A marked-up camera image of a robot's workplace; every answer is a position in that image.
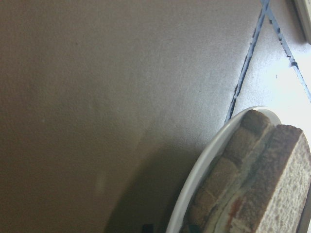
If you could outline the bread slice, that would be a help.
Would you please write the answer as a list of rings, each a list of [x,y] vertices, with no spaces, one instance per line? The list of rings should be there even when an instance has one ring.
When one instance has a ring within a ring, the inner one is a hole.
[[[270,119],[256,110],[242,117],[238,129],[222,155],[211,164],[211,171],[196,192],[181,230],[211,233],[226,204],[251,172],[274,130]]]
[[[237,199],[231,233],[294,233],[311,184],[311,152],[300,128],[278,125],[253,182]]]

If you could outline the cream bear tray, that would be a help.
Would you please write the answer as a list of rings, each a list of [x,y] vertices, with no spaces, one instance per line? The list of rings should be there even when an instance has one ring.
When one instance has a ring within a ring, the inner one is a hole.
[[[305,40],[311,44],[311,1],[293,0],[299,23],[301,25]]]

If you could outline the white round plate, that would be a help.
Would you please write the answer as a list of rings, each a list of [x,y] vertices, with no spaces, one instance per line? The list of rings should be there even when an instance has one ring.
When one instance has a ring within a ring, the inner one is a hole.
[[[180,232],[188,206],[203,178],[208,173],[212,160],[222,154],[226,144],[241,124],[243,116],[250,110],[264,114],[273,125],[281,124],[281,120],[276,112],[272,108],[264,106],[249,107],[225,122],[224,126],[210,140],[192,167],[175,203],[166,228],[167,233]]]

